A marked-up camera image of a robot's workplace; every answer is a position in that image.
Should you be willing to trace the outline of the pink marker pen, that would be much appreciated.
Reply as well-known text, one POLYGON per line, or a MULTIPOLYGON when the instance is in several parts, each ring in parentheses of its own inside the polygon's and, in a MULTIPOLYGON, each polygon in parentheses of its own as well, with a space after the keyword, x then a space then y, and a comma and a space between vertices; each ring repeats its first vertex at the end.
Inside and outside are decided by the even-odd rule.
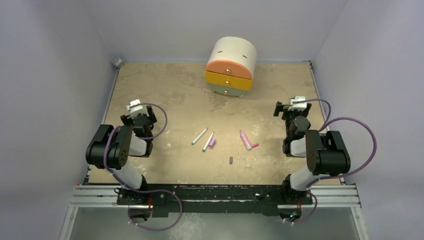
POLYGON ((245 148, 248 151, 250 151, 253 147, 252 147, 252 144, 250 143, 247 135, 242 130, 240 130, 239 131, 239 136, 240 136, 240 139, 241 139, 243 145, 245 146, 245 148))

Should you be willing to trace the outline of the white pen green tip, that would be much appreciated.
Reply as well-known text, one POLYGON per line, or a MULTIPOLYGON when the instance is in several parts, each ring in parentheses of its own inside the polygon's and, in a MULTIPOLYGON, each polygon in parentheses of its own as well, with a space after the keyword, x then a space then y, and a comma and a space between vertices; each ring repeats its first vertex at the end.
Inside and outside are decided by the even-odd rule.
POLYGON ((208 127, 205 128, 198 136, 195 137, 195 139, 191 142, 191 145, 195 145, 202 137, 203 135, 207 132, 208 127))

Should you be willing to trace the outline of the purple pen cap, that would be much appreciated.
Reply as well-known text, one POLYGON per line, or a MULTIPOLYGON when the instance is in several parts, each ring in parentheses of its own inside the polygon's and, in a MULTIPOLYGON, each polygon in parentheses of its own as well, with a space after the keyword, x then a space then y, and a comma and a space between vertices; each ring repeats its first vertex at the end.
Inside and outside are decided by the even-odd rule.
POLYGON ((211 141, 209 142, 208 146, 210 148, 213 148, 215 144, 216 144, 216 139, 215 138, 212 138, 211 141))

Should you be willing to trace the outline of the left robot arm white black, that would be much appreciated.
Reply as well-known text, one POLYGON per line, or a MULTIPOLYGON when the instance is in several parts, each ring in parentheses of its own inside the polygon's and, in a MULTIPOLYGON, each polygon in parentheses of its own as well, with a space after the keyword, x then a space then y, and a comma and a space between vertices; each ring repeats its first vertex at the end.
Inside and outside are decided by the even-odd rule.
POLYGON ((123 125, 101 124, 89 143, 85 159, 90 165, 104 169, 129 189, 129 197, 138 205, 149 199, 145 177, 129 163, 129 157, 148 158, 153 150, 155 113, 150 105, 127 107, 129 114, 120 117, 123 125))

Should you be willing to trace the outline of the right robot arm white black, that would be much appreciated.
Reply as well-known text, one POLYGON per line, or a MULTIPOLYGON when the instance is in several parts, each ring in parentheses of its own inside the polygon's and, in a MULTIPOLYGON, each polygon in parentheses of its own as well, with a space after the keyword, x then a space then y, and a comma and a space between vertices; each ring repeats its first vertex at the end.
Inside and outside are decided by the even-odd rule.
POLYGON ((288 204, 300 198, 301 192, 308 190, 313 181, 325 177, 337 177, 346 174, 351 167, 351 159, 343 138, 338 131, 320 133, 311 129, 307 119, 311 103, 277 102, 273 115, 282 113, 285 121, 286 137, 283 140, 282 152, 287 157, 306 158, 306 165, 293 174, 289 174, 281 189, 280 196, 288 204))

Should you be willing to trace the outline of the white pen blue tip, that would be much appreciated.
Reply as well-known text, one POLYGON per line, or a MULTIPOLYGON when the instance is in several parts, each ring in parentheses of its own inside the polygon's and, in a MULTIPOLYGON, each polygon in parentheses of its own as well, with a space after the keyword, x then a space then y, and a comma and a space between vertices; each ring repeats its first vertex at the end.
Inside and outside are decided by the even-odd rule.
POLYGON ((205 152, 205 151, 207 150, 207 148, 209 147, 209 144, 210 144, 210 142, 212 141, 213 137, 214 137, 214 132, 212 132, 212 133, 210 134, 210 136, 209 136, 209 138, 207 139, 207 141, 206 141, 206 143, 205 143, 204 147, 202 148, 202 152, 205 152))

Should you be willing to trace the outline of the small three-drawer cabinet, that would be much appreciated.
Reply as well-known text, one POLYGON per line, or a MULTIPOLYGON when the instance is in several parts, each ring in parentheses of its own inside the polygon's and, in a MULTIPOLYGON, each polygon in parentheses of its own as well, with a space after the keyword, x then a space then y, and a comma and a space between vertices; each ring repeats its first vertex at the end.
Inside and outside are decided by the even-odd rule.
POLYGON ((242 98, 253 85, 257 50, 248 40, 225 36, 214 45, 204 79, 212 92, 242 98))

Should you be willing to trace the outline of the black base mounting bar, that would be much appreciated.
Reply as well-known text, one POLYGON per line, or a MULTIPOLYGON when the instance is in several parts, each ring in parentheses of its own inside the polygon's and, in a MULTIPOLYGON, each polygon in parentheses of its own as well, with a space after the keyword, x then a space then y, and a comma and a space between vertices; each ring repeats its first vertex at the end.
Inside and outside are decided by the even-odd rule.
POLYGON ((281 184, 161 184, 149 183, 147 193, 116 187, 117 204, 141 208, 147 217, 170 213, 262 214, 286 220, 300 218, 302 207, 313 204, 312 195, 281 184))

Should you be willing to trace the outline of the grey corner bracket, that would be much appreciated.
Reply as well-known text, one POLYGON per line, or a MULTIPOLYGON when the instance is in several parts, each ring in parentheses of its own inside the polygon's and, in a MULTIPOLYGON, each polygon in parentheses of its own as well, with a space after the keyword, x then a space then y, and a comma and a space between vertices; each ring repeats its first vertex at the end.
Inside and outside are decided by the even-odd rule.
POLYGON ((124 64, 125 64, 125 59, 120 57, 120 56, 116 56, 111 63, 116 67, 116 68, 121 68, 124 64))

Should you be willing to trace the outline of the aluminium frame rail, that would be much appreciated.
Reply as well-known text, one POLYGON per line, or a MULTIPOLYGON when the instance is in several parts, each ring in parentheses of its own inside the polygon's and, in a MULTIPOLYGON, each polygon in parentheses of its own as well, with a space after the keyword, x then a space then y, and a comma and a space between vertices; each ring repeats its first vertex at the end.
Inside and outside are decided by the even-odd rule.
MULTIPOLYGON (((277 102, 294 96, 319 96, 309 63, 259 63, 253 87, 244 97, 212 92, 204 63, 129 62, 117 76, 105 124, 117 126, 125 105, 139 99, 161 106, 148 158, 129 163, 148 184, 280 185, 306 165, 282 152, 284 121, 274 116, 277 102), (207 132, 194 145, 192 141, 207 132), (251 145, 240 138, 243 131, 251 145), (214 132, 216 143, 202 152, 214 132)), ((118 205, 119 184, 91 166, 88 180, 74 187, 61 238, 67 240, 366 240, 357 187, 343 179, 312 187, 313 203, 301 217, 285 219, 260 213, 169 213, 147 217, 140 207, 118 205)))

